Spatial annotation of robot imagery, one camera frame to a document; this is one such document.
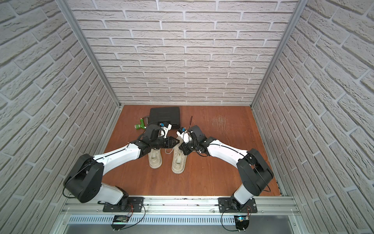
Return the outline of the black plastic tool case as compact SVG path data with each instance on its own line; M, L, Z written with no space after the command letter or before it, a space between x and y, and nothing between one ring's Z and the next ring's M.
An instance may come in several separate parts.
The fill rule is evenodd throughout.
M179 129L181 127L180 108L176 106L151 108L148 124L160 124L164 122L171 124L172 129Z

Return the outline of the aluminium front rail frame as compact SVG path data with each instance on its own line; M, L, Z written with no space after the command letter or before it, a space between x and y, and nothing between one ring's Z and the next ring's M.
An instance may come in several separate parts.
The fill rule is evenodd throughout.
M69 199L60 212L53 234L305 234L306 225L292 197L255 197L257 213L220 213L218 198L200 196L145 196L140 213L103 212L103 204L81 204ZM128 215L126 227L114 231L115 215ZM234 216L248 216L244 231Z

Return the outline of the right corner aluminium post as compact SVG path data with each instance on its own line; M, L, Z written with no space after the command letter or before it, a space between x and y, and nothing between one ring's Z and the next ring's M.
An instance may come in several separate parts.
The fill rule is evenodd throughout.
M254 108L254 106L256 105L256 103L258 102L259 98L260 98L260 95L262 93L262 91L264 90L265 88L265 85L268 81L268 79L270 78L270 75L271 75L271 72L272 70L274 69L274 67L276 66L276 63L277 61L279 60L279 58L281 57L281 54L282 52L284 51L284 48L287 46L287 42L289 41L289 38L291 36L291 34L293 33L300 17L301 17L301 14L303 13L306 5L307 5L307 2L308 0L301 0L301 1L298 1L298 3L296 4L296 7L294 9L294 12L292 13L291 15L291 18L290 18L290 21L288 22L287 24L287 27L280 39L280 42L276 48L276 51L275 51L275 54L269 64L269 67L267 68L266 70L266 73L265 73L265 76L264 78L262 79L262 82L259 86L259 89L257 90L256 92L256 95L251 103L251 109Z

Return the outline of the corner aluminium post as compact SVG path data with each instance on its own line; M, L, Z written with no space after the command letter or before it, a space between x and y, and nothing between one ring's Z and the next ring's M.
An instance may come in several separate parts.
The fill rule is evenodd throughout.
M289 41L289 38L291 36L291 34L293 33L300 17L301 17L301 14L303 13L306 5L307 5L307 2L308 0L301 0L301 1L298 1L298 3L296 4L296 7L294 9L294 12L292 13L291 15L291 18L290 18L290 21L288 22L287 24L287 27L280 39L280 42L276 48L276 51L275 51L275 54L269 64L269 67L267 68L266 70L266 73L265 73L265 76L264 78L262 79L262 82L259 86L259 89L257 90L256 92L256 95L251 103L251 109L254 108L254 106L256 105L256 103L258 102L259 98L260 98L260 95L262 93L262 91L264 90L265 88L265 85L268 81L268 79L270 78L270 75L271 75L271 72L272 70L274 69L274 67L276 66L276 63L277 61L279 60L279 58L281 57L281 54L282 52L284 51L284 48L287 46L287 42Z
M84 52L86 53L88 59L90 60L93 68L98 74L98 77L102 81L104 87L106 88L107 92L109 93L110 97L112 98L114 104L117 108L121 108L121 103L117 98L112 86L110 85L102 67L100 66L95 53L93 52L87 38L85 37L83 30L80 28L77 19L75 18L72 10L70 9L67 1L65 0L56 0L57 5L59 6L62 14L66 18L67 22L70 24L72 31L76 35L79 43L81 44Z

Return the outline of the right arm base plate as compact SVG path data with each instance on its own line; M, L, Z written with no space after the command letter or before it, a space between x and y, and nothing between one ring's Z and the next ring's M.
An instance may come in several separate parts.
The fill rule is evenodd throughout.
M231 197L218 198L218 207L220 213L224 211L232 211L237 213L257 213L257 205L254 198L249 199L245 204L241 204Z

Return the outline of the controller board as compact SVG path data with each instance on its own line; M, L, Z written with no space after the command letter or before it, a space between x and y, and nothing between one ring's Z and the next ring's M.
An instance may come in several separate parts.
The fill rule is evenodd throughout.
M111 227L114 231L120 231L126 227L130 220L128 215L115 215Z
M235 228L238 232L244 231L248 228L250 220L248 216L235 215L234 216Z

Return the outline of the beige sneaker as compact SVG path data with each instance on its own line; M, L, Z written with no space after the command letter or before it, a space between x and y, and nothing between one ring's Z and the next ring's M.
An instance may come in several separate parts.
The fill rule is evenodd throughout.
M151 149L148 153L149 157L149 166L152 169L157 169L162 165L162 155L160 149Z
M179 149L179 147L183 143L182 138L180 136L178 136L177 139L179 140L179 143L176 146L174 146L172 151L170 151L170 152L168 152L167 149L166 149L165 153L166 154L173 153L172 171L175 174L181 174L185 170L187 156L184 155L183 151Z

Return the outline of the left corner aluminium post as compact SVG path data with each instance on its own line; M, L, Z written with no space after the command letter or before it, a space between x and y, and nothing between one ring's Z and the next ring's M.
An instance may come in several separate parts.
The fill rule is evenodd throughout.
M81 44L84 52L86 53L88 59L90 60L93 68L98 74L98 77L102 81L104 87L106 88L107 92L109 93L110 97L112 98L114 104L117 108L121 108L121 103L117 98L112 86L110 85L102 67L100 66L95 53L93 52L87 38L85 37L83 30L80 28L77 19L75 18L72 10L70 9L67 1L65 0L56 0L57 5L59 6L62 14L66 18L67 22L70 24L72 31L76 35L79 43Z

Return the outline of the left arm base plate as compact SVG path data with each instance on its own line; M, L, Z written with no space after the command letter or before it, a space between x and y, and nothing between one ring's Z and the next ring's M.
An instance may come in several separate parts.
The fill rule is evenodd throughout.
M117 205L105 203L103 212L111 213L140 213L143 209L144 197L128 197L121 200Z

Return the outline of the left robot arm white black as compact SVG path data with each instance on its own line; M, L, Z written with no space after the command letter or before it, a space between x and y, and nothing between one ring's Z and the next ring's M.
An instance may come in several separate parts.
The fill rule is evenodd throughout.
M151 150L174 148L181 142L180 138L167 134L168 128L151 124L136 140L122 148L101 155L81 155L63 182L63 190L68 190L72 195L62 192L63 196L81 203L94 200L121 209L127 208L128 194L123 189L103 183L103 176L116 167L142 158Z

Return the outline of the right controller board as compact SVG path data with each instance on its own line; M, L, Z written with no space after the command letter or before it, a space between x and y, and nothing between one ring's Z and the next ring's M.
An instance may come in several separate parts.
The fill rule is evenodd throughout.
M238 232L244 231L248 228L250 220L248 216L235 215L234 216L235 228Z

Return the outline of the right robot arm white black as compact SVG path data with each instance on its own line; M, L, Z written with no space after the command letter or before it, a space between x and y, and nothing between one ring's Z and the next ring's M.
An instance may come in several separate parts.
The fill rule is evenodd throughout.
M258 150L241 150L214 137L206 137L197 125L189 129L181 128L177 135L183 141L179 149L184 155L195 151L221 159L238 169L242 184L228 200L229 209L239 211L266 188L268 192L271 191L269 183L274 178L274 173Z

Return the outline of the green handled tool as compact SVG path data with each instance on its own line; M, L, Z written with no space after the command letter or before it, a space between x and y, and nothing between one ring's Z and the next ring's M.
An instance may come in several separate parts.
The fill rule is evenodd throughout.
M147 128L147 125L148 125L148 116L141 118L140 123L135 124L134 127L136 130L140 130L140 129L145 130Z

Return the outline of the left controller board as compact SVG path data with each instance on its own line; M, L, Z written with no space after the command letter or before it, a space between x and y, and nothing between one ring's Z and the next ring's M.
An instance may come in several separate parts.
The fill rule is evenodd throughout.
M120 231L126 227L130 220L128 215L115 215L111 227L114 231Z

